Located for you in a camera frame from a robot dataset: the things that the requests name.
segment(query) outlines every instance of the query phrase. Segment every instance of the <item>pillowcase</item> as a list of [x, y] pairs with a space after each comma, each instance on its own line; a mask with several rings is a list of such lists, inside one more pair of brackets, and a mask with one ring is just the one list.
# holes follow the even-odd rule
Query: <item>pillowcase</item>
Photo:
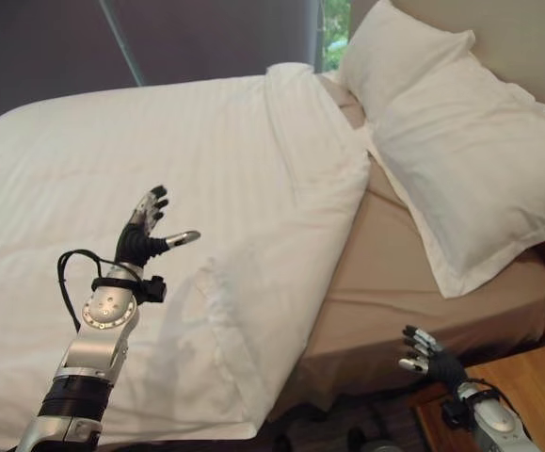
[[446, 297], [545, 241], [545, 108], [466, 56], [425, 77], [374, 127]]
[[370, 121], [426, 73], [467, 54], [472, 31], [448, 33], [379, 0], [345, 49], [339, 82], [355, 94]]

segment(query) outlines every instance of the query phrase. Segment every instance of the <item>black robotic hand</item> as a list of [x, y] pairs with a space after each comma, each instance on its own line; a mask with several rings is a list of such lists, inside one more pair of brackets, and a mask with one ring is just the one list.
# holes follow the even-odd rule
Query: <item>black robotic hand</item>
[[412, 347], [412, 351], [409, 351], [407, 358], [399, 361], [401, 367], [428, 375], [444, 383], [452, 392], [467, 379], [467, 373], [457, 357], [443, 348], [432, 335], [411, 325], [407, 325], [402, 332], [406, 336], [404, 341]]
[[121, 232], [115, 251], [115, 262], [144, 267], [150, 258], [200, 237], [197, 231], [187, 231], [165, 238], [150, 237], [155, 224], [163, 217], [161, 209], [168, 205], [168, 200], [164, 198], [167, 194], [168, 191], [163, 186], [156, 186], [140, 200]]

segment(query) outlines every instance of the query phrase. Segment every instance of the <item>headboard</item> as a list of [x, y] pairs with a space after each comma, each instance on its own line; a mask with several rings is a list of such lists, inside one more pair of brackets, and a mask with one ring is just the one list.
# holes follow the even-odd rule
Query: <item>headboard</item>
[[[350, 35], [377, 0], [352, 0]], [[545, 0], [393, 0], [439, 29], [471, 29], [474, 55], [499, 78], [545, 104]], [[545, 262], [545, 244], [537, 247]]]

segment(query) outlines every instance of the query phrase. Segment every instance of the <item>wooden nightstand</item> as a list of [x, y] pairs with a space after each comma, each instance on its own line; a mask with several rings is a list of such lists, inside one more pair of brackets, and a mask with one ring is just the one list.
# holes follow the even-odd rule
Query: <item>wooden nightstand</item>
[[[485, 379], [498, 386], [510, 399], [534, 442], [545, 452], [545, 347], [502, 360], [467, 368], [471, 378]], [[441, 419], [445, 389], [432, 384], [410, 400], [429, 448], [433, 452], [479, 452], [472, 435], [452, 430]]]

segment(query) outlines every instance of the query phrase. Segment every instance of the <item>black cable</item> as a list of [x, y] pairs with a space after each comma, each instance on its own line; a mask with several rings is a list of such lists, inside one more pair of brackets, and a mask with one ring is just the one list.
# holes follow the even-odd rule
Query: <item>black cable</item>
[[531, 441], [533, 441], [532, 435], [529, 434], [529, 430], [527, 430], [527, 427], [525, 426], [525, 423], [523, 422], [522, 417], [519, 415], [517, 410], [515, 410], [515, 407], [513, 406], [513, 404], [510, 403], [510, 400], [508, 399], [506, 394], [503, 393], [500, 390], [500, 388], [498, 388], [498, 386], [495, 386], [495, 385], [489, 383], [488, 381], [485, 381], [484, 379], [465, 379], [463, 382], [483, 384], [483, 385], [488, 386], [489, 388], [493, 389], [494, 391], [496, 391], [500, 395], [500, 397], [504, 399], [504, 401], [506, 402], [506, 405], [508, 405], [508, 408], [510, 408], [511, 411], [513, 411], [515, 414], [517, 414], [517, 416], [519, 416], [519, 419], [521, 419], [521, 425], [523, 426], [523, 431], [527, 435], [527, 438], [529, 438]]
[[69, 293], [67, 292], [67, 287], [65, 285], [65, 267], [67, 265], [67, 262], [74, 254], [80, 254], [88, 259], [90, 259], [94, 264], [96, 264], [96, 271], [99, 275], [99, 278], [103, 277], [103, 271], [101, 269], [101, 262], [104, 262], [106, 264], [110, 264], [112, 266], [118, 266], [120, 268], [123, 268], [126, 270], [132, 277], [138, 282], [140, 285], [140, 288], [146, 292], [146, 286], [142, 279], [138, 276], [138, 274], [133, 271], [130, 267], [125, 266], [124, 264], [120, 264], [118, 262], [114, 261], [108, 261], [106, 259], [103, 259], [95, 252], [92, 252], [90, 250], [71, 250], [64, 252], [61, 254], [58, 258], [58, 261], [56, 263], [56, 273], [58, 276], [58, 286], [61, 289], [61, 295], [63, 296], [63, 301], [65, 303], [65, 307], [67, 308], [67, 311], [69, 312], [70, 316], [72, 317], [73, 326], [75, 327], [75, 331], [78, 332], [80, 330], [80, 321], [77, 319], [77, 315], [75, 314], [75, 310], [73, 309], [72, 301], [69, 298]]

